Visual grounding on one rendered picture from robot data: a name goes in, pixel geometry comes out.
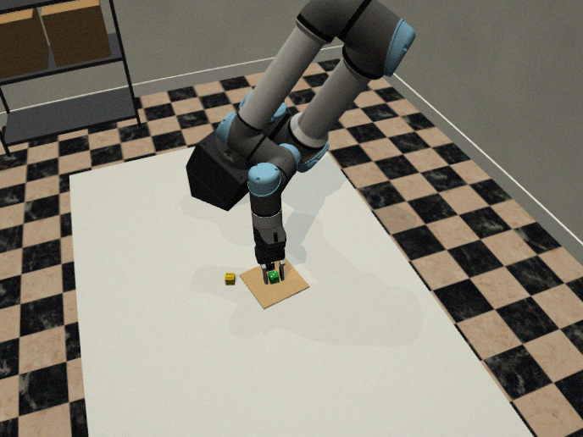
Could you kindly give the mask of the yellow die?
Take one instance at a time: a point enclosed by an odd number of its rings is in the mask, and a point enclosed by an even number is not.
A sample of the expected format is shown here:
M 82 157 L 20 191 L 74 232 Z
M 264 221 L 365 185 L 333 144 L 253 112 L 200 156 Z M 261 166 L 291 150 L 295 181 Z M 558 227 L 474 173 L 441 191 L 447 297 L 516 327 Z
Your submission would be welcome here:
M 235 273 L 225 273 L 225 285 L 235 285 Z

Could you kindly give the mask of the tan square mat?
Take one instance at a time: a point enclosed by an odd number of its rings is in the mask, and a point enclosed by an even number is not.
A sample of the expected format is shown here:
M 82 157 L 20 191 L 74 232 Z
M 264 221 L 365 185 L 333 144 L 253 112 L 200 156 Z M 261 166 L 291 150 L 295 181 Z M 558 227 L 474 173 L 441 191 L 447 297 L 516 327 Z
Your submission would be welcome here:
M 280 282 L 275 284 L 270 284 L 268 276 L 268 284 L 264 283 L 263 270 L 261 266 L 252 268 L 247 272 L 239 274 L 248 289 L 253 293 L 255 298 L 258 300 L 263 309 L 271 307 L 276 303 L 285 300 L 290 296 L 294 296 L 297 293 L 306 290 L 310 286 L 303 279 L 303 277 L 292 267 L 288 260 L 284 259 L 284 279 L 280 279 L 279 266 L 280 262 L 276 261 L 275 270 L 277 270 Z M 271 270 L 268 272 L 272 272 Z M 267 275 L 268 275 L 268 272 Z

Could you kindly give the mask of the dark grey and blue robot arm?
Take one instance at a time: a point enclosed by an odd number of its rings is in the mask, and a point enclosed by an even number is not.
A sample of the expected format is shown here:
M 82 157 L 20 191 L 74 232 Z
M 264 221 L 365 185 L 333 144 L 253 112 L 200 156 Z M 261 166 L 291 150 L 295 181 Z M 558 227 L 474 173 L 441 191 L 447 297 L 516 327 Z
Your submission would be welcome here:
M 330 129 L 371 80 L 393 75 L 415 38 L 414 29 L 378 0 L 311 0 L 296 22 L 253 91 L 219 124 L 214 139 L 214 150 L 225 164 L 250 169 L 251 209 L 259 217 L 281 210 L 281 193 L 292 176 L 307 172 L 325 155 Z M 305 110 L 290 115 L 286 97 L 322 46 L 336 36 L 345 43 L 343 58 Z

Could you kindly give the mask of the green die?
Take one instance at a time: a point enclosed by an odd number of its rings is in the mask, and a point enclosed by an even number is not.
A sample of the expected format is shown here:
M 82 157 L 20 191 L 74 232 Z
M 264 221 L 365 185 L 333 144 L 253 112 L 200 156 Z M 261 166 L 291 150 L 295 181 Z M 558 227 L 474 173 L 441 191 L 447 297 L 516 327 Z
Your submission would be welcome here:
M 268 276 L 269 276 L 269 282 L 271 285 L 280 282 L 277 270 L 272 271 L 272 272 L 268 272 Z

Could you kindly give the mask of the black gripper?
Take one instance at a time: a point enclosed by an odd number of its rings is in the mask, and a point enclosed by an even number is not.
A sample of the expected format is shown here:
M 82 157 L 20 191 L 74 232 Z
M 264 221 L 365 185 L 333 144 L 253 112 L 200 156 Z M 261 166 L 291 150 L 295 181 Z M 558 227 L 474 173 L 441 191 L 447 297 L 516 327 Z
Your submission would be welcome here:
M 254 241 L 257 244 L 254 247 L 255 257 L 263 270 L 264 283 L 268 284 L 265 264 L 276 261 L 280 262 L 280 279 L 281 281 L 285 280 L 284 259 L 286 255 L 284 247 L 286 247 L 286 232 L 282 223 L 282 208 L 276 215 L 269 218 L 259 217 L 252 212 L 252 220 Z

